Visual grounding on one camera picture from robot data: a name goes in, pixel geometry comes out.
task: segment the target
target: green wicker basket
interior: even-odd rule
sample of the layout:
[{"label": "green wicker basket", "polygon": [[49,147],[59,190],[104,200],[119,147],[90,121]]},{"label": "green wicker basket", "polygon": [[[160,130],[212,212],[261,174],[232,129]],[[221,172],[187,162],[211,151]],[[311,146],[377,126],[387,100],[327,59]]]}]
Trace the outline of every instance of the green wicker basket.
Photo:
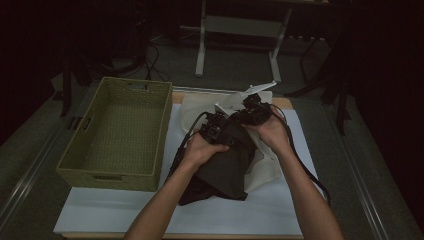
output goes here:
[{"label": "green wicker basket", "polygon": [[56,170],[73,187],[156,191],[172,84],[104,78]]}]

